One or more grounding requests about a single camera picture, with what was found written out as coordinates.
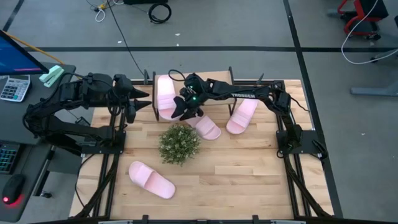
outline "pink slipper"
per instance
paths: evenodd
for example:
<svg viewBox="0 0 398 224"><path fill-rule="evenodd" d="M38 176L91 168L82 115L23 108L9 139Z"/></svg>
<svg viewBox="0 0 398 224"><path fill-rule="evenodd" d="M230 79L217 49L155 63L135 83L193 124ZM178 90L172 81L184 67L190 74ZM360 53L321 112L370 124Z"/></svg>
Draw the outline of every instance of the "pink slipper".
<svg viewBox="0 0 398 224"><path fill-rule="evenodd" d="M174 103L175 90L173 80L168 75L161 75L157 80L157 109L159 116L168 121L176 121L180 117L172 118L177 105Z"/></svg>
<svg viewBox="0 0 398 224"><path fill-rule="evenodd" d="M185 120L197 130L199 136L206 140L215 140L221 135L221 129L208 117L203 116Z"/></svg>
<svg viewBox="0 0 398 224"><path fill-rule="evenodd" d="M129 175L133 183L164 199L172 198L175 193L173 183L142 162L133 162L130 165Z"/></svg>
<svg viewBox="0 0 398 224"><path fill-rule="evenodd" d="M244 99L226 123L226 130L231 134L242 134L253 117L257 103L258 100Z"/></svg>

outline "calculator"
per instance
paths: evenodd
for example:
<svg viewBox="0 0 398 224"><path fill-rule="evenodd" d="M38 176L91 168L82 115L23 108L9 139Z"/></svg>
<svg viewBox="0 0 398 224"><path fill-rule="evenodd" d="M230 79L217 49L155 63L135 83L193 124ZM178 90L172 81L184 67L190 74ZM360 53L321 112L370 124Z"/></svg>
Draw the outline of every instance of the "calculator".
<svg viewBox="0 0 398 224"><path fill-rule="evenodd" d="M6 85L2 89L0 99L22 102L30 86L30 75L8 76Z"/></svg>

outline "white cable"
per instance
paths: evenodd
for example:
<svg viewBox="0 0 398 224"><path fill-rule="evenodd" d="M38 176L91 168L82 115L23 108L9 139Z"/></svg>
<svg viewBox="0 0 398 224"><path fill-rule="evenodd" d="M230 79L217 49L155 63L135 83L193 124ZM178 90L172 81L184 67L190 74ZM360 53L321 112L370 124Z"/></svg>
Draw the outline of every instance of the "white cable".
<svg viewBox="0 0 398 224"><path fill-rule="evenodd" d="M102 22L102 21L105 19L106 14L105 14L105 11L103 11L102 9L98 8L98 10L99 10L99 11L97 12L97 15L95 16L95 21L96 21L96 22ZM98 15L99 15L101 12L104 14L104 17L102 17L102 19L98 20Z"/></svg>
<svg viewBox="0 0 398 224"><path fill-rule="evenodd" d="M118 5L124 4L124 2L122 2L122 3L117 3L115 0L113 0L113 3L118 4Z"/></svg>
<svg viewBox="0 0 398 224"><path fill-rule="evenodd" d="M389 55L386 55L386 56L381 57L381 58L376 58L376 59L373 59L373 60L370 60L370 61L367 61L367 62L352 62L352 61L350 61L350 60L347 58L347 56L344 54L343 48L344 48L344 45L346 44L348 38L351 36L351 34L352 34L353 31L355 30L355 28L356 28L362 21L364 21L364 20L372 13L373 9L376 7L377 2L379 2L379 0L376 0L376 2L374 3L372 9L369 11L369 13L368 13L359 23L357 23L357 24L354 26L354 28L351 30L351 32L347 35L346 40L344 40L343 45L341 46L341 53L343 54L344 58L345 58L349 63L352 63L352 64L354 64L354 65L364 65L364 64L367 64L367 63L375 62L375 61L378 61L378 60L381 60L381 59L390 57L391 55L394 55L395 53L398 52L398 49L397 49L396 51L394 51L393 53L391 53L391 54L389 54Z"/></svg>

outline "yellow cable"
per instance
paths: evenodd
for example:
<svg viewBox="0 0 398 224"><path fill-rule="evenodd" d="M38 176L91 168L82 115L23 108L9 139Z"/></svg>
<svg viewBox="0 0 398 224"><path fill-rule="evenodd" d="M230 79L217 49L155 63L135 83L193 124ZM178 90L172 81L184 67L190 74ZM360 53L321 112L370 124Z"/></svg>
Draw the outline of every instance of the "yellow cable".
<svg viewBox="0 0 398 224"><path fill-rule="evenodd" d="M46 56L48 56L48 57L50 57L50 58L56 60L57 62L59 62L61 65L64 65L64 63L63 63L61 60L59 60L58 58L54 57L53 55L50 55L50 54L48 54L47 52L44 52L43 50L40 50L40 49L38 49L37 47L34 47L34 46L28 44L27 42L24 42L23 40L20 40L20 39L18 39L17 37L14 37L14 36L11 35L11 34L8 34L7 32L4 32L4 33L6 33L6 34L7 34L9 37L11 37L12 39L14 39L14 40L20 42L21 44L26 45L26 46L32 48L33 50L36 50L36 51L38 51L38 52L40 52L40 53L42 53L42 54L45 54Z"/></svg>

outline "black floor line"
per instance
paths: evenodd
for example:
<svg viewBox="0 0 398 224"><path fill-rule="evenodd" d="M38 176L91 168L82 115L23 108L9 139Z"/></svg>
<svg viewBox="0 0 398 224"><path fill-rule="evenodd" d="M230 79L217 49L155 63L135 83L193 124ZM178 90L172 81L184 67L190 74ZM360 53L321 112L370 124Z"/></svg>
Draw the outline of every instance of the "black floor line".
<svg viewBox="0 0 398 224"><path fill-rule="evenodd" d="M127 52L126 47L39 47L46 52ZM186 47L129 47L132 52L198 52L198 51L252 51L252 52L296 52L295 47L260 47L260 46L186 46ZM347 53L378 53L387 52L394 48L344 48ZM25 47L28 52L34 50ZM341 52L339 47L302 47L302 52Z"/></svg>
<svg viewBox="0 0 398 224"><path fill-rule="evenodd" d="M317 104L315 103L315 98L313 95L310 77L308 76L307 67L305 66L304 56L302 48L300 46L299 37L297 35L296 26L294 24L294 19L292 11L290 9L289 0L284 0L284 6L286 10L287 20L289 22L290 31L292 33L293 43L296 49L298 64L300 65L300 70L304 82L304 90L307 94L308 104L310 106L312 120L314 122L314 127L317 130L318 138L321 143L325 144L325 136L323 135L323 130L317 110ZM331 205L333 207L334 215L338 218L343 218L343 212L341 211L340 200L338 198L336 183L333 176L333 171L331 169L329 158L322 162L323 170L325 171L326 182L328 185L329 195L331 199Z"/></svg>
<svg viewBox="0 0 398 224"><path fill-rule="evenodd" d="M10 29L10 26L12 22L14 22L15 16L17 15L19 9L21 8L22 4L24 3L25 0L19 0L17 5L15 6L14 10L11 13L11 16L8 18L6 25L2 28L3 31L8 31Z"/></svg>

